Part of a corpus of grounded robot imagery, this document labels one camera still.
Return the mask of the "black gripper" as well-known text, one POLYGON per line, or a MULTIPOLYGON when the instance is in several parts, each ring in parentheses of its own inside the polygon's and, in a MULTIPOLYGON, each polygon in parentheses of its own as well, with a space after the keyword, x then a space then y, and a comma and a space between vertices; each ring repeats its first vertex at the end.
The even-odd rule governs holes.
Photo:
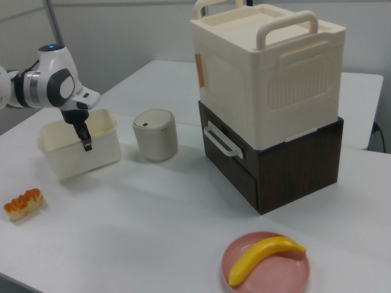
POLYGON ((63 116, 64 121, 67 124, 73 125, 78 138, 80 139, 84 150, 91 151, 92 150, 92 139, 88 130, 87 125, 85 124, 86 120, 89 117, 88 110, 62 110, 61 114, 63 116))

